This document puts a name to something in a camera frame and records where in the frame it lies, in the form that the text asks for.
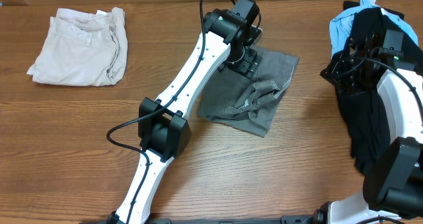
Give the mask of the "grey shorts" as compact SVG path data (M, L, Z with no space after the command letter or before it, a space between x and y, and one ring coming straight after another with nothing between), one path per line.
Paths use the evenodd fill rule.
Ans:
M216 71L202 91L197 116L261 137L270 129L299 58L255 47L258 69L250 79L230 70Z

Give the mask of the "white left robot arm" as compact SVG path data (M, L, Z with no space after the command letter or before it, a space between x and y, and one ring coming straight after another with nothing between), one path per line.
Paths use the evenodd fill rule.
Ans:
M262 29L253 22L260 9L253 0L238 0L232 9L201 13L202 31L196 47L172 83L139 106L138 166L120 207L107 223L146 223L153 197L171 162L180 156L191 136L188 118L206 83L218 70L228 68L251 78L258 67L251 48Z

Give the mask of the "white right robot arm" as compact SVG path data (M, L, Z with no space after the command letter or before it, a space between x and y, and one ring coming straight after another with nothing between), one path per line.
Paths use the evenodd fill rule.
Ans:
M422 216L422 71L398 29L350 40L321 71L335 87L362 189L311 223L402 223Z

